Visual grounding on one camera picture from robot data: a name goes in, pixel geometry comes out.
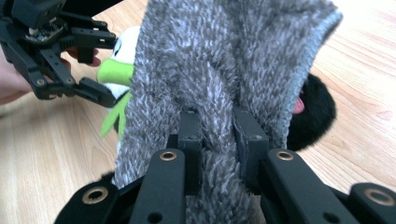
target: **black metal bracket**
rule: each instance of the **black metal bracket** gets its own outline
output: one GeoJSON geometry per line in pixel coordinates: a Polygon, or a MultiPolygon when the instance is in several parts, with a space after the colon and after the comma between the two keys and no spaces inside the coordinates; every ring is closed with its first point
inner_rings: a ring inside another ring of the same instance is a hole
{"type": "MultiPolygon", "coordinates": [[[[332,189],[297,153],[268,149],[268,138],[246,110],[236,107],[233,117],[241,178],[262,196],[268,224],[396,223],[392,190],[372,183],[354,185],[349,195],[332,189]]],[[[199,193],[201,183],[200,130],[198,116],[182,112],[179,134],[170,135],[167,149],[152,156],[145,176],[120,190],[104,181],[80,189],[55,223],[185,223],[185,196],[199,193]]]]}
{"type": "Polygon", "coordinates": [[[60,55],[75,47],[79,63],[92,63],[94,49],[113,49],[116,36],[104,21],[62,11],[64,4],[65,0],[1,0],[0,45],[6,59],[29,82],[38,99],[78,95],[111,107],[115,103],[111,91],[87,77],[78,84],[60,55]]]}

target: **pink tongue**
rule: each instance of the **pink tongue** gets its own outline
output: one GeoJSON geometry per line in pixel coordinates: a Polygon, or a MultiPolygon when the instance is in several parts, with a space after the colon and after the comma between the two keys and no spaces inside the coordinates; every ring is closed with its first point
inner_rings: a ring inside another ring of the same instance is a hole
{"type": "Polygon", "coordinates": [[[300,97],[297,99],[296,106],[294,107],[293,114],[300,114],[304,111],[305,106],[303,101],[300,99],[300,97]]]}

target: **green plush toy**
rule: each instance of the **green plush toy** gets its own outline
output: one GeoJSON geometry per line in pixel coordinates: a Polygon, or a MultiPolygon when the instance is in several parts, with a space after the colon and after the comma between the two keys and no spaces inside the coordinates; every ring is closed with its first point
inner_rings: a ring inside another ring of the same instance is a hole
{"type": "Polygon", "coordinates": [[[125,30],[117,40],[111,57],[104,60],[98,69],[98,82],[107,86],[117,99],[117,103],[109,108],[109,113],[103,122],[102,137],[116,127],[119,139],[122,138],[125,127],[125,107],[132,97],[129,89],[134,72],[134,51],[139,29],[140,27],[136,26],[125,30]]]}

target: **gray fuzzy fabric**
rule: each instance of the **gray fuzzy fabric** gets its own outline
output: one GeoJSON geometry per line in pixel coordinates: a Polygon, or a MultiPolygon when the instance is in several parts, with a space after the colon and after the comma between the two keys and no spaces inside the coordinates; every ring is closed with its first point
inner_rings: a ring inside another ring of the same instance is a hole
{"type": "Polygon", "coordinates": [[[285,148],[300,89],[340,20],[323,0],[149,1],[113,183],[122,188],[144,175],[150,156],[177,133],[180,111],[194,108],[207,148],[187,223],[263,223],[259,198],[240,178],[233,106],[285,148]]]}

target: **wooden table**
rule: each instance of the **wooden table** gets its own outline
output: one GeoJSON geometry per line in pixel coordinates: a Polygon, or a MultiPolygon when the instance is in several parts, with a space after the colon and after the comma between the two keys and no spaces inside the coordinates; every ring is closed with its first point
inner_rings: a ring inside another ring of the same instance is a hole
{"type": "MultiPolygon", "coordinates": [[[[365,181],[396,190],[396,2],[334,3],[345,17],[312,72],[328,85],[338,118],[301,155],[341,191],[365,181]]],[[[95,18],[119,35],[141,23],[146,4],[125,0],[95,18]]],[[[77,79],[95,78],[96,68],[71,62],[77,79]]],[[[74,192],[115,168],[117,135],[99,137],[105,115],[78,97],[39,101],[32,93],[0,106],[1,223],[51,223],[74,192]]]]}

